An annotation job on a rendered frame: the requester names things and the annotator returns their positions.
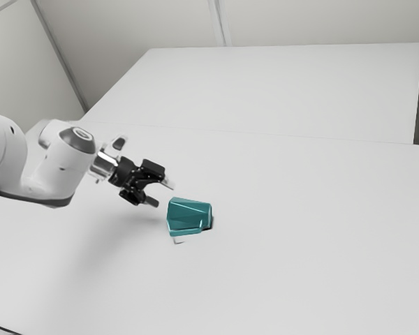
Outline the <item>teal faceted mug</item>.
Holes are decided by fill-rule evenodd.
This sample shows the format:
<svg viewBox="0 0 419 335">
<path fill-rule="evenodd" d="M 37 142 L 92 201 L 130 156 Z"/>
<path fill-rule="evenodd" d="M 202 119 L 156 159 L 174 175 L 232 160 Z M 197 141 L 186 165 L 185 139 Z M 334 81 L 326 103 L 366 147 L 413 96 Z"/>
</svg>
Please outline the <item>teal faceted mug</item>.
<svg viewBox="0 0 419 335">
<path fill-rule="evenodd" d="M 166 221 L 171 237 L 200 234 L 213 228 L 212 205 L 173 197 L 168 203 Z"/>
</svg>

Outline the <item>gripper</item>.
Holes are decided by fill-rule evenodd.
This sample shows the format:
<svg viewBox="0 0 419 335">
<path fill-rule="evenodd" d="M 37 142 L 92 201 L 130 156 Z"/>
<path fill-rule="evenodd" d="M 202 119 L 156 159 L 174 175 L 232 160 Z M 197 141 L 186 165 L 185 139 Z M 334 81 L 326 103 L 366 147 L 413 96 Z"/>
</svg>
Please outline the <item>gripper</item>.
<svg viewBox="0 0 419 335">
<path fill-rule="evenodd" d="M 119 196 L 127 202 L 138 206 L 146 204 L 157 208 L 159 201 L 148 196 L 142 188 L 137 186 L 139 171 L 142 174 L 140 184 L 161 184 L 170 190 L 175 189 L 175 183 L 166 175 L 166 169 L 153 161 L 144 159 L 140 168 L 129 158 L 122 156 L 110 175 L 108 182 L 119 189 Z"/>
</svg>

